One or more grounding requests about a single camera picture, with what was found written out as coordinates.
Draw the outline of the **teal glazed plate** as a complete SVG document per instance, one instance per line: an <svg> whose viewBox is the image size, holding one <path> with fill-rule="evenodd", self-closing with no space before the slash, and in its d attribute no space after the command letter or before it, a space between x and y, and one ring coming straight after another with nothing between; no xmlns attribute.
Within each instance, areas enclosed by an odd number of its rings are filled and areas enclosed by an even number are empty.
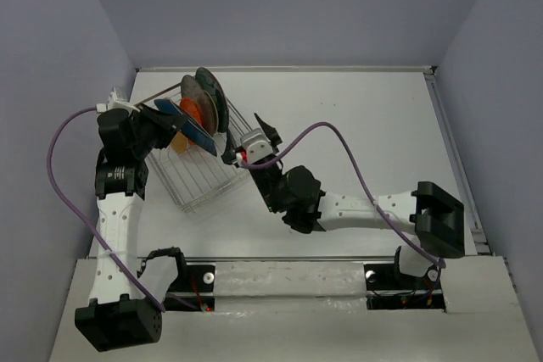
<svg viewBox="0 0 543 362"><path fill-rule="evenodd" d="M218 131L226 133L228 131L230 114L226 95L216 77L205 67L199 67L195 73L196 81L207 91L216 103L218 113Z"/></svg>

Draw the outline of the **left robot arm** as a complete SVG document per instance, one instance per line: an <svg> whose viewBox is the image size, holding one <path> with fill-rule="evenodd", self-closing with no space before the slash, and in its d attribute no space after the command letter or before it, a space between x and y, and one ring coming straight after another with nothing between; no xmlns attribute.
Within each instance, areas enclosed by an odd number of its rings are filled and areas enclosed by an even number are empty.
<svg viewBox="0 0 543 362"><path fill-rule="evenodd" d="M103 143L95 176L100 249L88 304L76 309L75 325L97 351L106 352L158 342L166 293L187 282L180 248L137 256L148 180L145 159L167 147L185 120L141 107L107 109L97 122Z"/></svg>

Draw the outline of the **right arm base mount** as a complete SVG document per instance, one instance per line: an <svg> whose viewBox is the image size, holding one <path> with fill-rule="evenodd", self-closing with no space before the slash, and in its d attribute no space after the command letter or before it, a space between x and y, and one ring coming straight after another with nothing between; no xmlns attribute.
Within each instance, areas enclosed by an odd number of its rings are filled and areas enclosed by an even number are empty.
<svg viewBox="0 0 543 362"><path fill-rule="evenodd" d="M378 310L445 310L445 298L431 266L423 277L402 275L392 263L364 265L367 308Z"/></svg>

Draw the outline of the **orange plate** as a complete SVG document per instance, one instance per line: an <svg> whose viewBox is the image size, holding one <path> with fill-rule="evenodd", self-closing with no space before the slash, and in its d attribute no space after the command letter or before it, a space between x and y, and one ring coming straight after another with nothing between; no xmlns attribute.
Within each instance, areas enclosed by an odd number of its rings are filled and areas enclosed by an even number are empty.
<svg viewBox="0 0 543 362"><path fill-rule="evenodd" d="M187 116L187 120L182 127L182 132L185 136L204 130L199 108L190 97L183 97L179 102L179 108Z"/></svg>

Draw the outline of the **dark blue leaf dish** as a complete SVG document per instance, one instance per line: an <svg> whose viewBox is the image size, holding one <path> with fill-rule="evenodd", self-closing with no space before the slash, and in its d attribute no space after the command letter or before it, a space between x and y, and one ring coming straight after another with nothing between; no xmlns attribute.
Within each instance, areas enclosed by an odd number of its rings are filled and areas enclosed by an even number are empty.
<svg viewBox="0 0 543 362"><path fill-rule="evenodd" d="M180 132L207 153L214 157L217 156L216 145L211 135L186 111L175 105L168 98L155 99L154 105L163 113L174 114L185 119Z"/></svg>

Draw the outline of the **woven bamboo plate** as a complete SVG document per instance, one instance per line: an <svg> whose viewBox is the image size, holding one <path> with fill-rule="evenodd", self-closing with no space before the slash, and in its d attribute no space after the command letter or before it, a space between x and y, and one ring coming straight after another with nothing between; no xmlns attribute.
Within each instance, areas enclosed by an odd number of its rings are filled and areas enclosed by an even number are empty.
<svg viewBox="0 0 543 362"><path fill-rule="evenodd" d="M177 154L183 154L190 148L190 140L181 132L177 132L170 143L170 148Z"/></svg>

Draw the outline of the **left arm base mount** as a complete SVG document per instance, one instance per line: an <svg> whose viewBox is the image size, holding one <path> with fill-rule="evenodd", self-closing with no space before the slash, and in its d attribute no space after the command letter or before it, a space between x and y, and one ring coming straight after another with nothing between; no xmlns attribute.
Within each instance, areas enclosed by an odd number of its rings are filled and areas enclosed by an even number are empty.
<svg viewBox="0 0 543 362"><path fill-rule="evenodd" d="M189 264L188 275L178 277L171 283L164 300L165 309L180 312L214 311L215 277L215 265Z"/></svg>

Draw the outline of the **grey deer plate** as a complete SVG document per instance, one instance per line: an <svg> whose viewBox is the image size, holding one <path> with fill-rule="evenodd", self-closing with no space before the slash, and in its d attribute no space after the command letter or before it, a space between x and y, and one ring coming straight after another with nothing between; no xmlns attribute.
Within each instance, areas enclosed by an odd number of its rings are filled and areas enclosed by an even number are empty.
<svg viewBox="0 0 543 362"><path fill-rule="evenodd" d="M216 117L209 93L191 75L183 76L180 89L182 97L190 97L197 104L203 128L214 136L217 133Z"/></svg>

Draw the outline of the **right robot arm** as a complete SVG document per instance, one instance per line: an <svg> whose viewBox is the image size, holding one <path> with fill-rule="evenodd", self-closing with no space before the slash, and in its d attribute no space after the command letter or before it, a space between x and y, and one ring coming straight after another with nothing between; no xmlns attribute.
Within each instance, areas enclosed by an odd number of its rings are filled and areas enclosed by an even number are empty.
<svg viewBox="0 0 543 362"><path fill-rule="evenodd" d="M325 192L304 165L283 170L283 157L309 131L279 150L277 130L264 121L259 125L240 140L228 135L221 158L250 173L268 210L280 214L291 229L302 234L390 229L403 242L390 267L399 287L410 287L431 267L442 271L446 260L464 256L464 206L437 184L420 181L413 191L374 196L360 179L363 198Z"/></svg>

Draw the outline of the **cream patterned small plate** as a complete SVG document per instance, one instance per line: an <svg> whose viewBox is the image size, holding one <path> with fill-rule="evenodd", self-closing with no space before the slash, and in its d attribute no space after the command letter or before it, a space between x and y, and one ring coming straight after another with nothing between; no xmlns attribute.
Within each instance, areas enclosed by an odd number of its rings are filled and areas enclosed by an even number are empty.
<svg viewBox="0 0 543 362"><path fill-rule="evenodd" d="M226 105L220 93L218 91L208 91L211 101L213 103L213 108L216 117L216 128L217 132L224 133L226 120L224 119L224 114L226 112Z"/></svg>

